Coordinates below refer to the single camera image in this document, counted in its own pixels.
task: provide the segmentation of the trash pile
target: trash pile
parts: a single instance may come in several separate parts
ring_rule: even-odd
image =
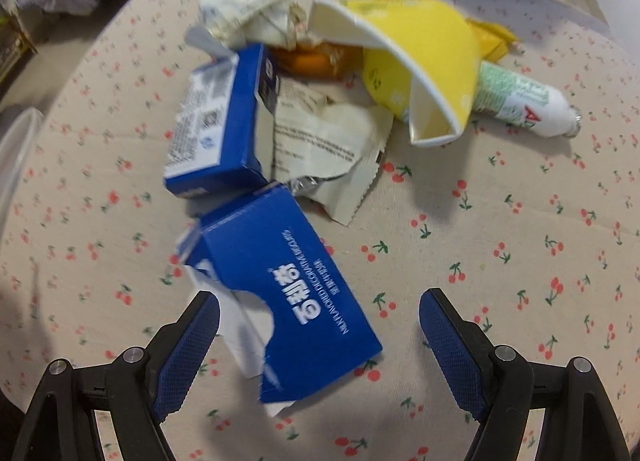
[[[348,225],[394,118],[415,146],[454,141],[472,111],[575,136],[562,92],[496,62],[516,35],[439,0],[201,0],[191,73],[164,170],[183,198],[226,200],[177,245],[196,291],[270,415],[382,351],[295,196]],[[358,76],[353,86],[340,81]]]

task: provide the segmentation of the metal screw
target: metal screw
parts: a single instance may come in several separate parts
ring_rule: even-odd
[[[124,361],[127,362],[127,364],[135,364],[136,362],[139,362],[144,355],[145,351],[143,351],[142,348],[130,347],[129,349],[124,351],[122,357],[124,358]]]
[[[52,362],[51,365],[49,365],[49,372],[52,375],[58,375],[60,373],[65,372],[66,369],[66,363],[62,360],[56,360],[55,362]]]
[[[591,370],[591,362],[586,358],[578,357],[574,360],[574,367],[581,373],[588,373]]]
[[[495,348],[495,355],[505,362],[511,362],[516,358],[516,351],[510,348],[510,346],[497,346],[497,348]]]

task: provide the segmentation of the yellow snack wrapper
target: yellow snack wrapper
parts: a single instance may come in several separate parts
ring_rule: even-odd
[[[466,22],[478,37],[480,56],[494,64],[509,52],[509,45],[520,39],[508,28],[494,22],[467,18]]]
[[[364,48],[367,90],[401,112],[412,144],[436,146],[462,134],[481,58],[456,9],[439,0],[315,0],[308,27],[322,40]]]

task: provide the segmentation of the floral tablecloth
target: floral tablecloth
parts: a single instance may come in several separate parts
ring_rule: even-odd
[[[297,0],[308,8],[311,0]],[[305,210],[384,346],[276,418],[222,340],[163,430],[179,460],[462,459],[460,411],[417,324],[441,286],[463,317],[531,361],[591,359],[629,446],[640,430],[640,98],[636,69],[588,17],[550,0],[447,0],[509,25],[503,64],[581,108],[573,140],[476,118],[446,148],[396,124],[349,227]],[[191,70],[198,0],[131,0],[82,59],[31,152],[2,238],[0,380],[23,409],[55,357],[100,364],[145,345],[185,307],[173,256],[190,218],[162,186]],[[340,88],[353,88],[347,79]],[[108,459],[119,457],[108,414]],[[532,460],[542,412],[520,458]]]

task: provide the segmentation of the torn paper packaging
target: torn paper packaging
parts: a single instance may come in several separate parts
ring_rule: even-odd
[[[378,173],[391,112],[379,105],[335,103],[283,78],[275,118],[276,180],[312,186],[301,187],[302,195],[324,205],[335,221],[349,224]]]
[[[220,334],[270,415],[382,351],[291,193],[273,183],[201,218],[178,243],[196,289],[220,301]]]

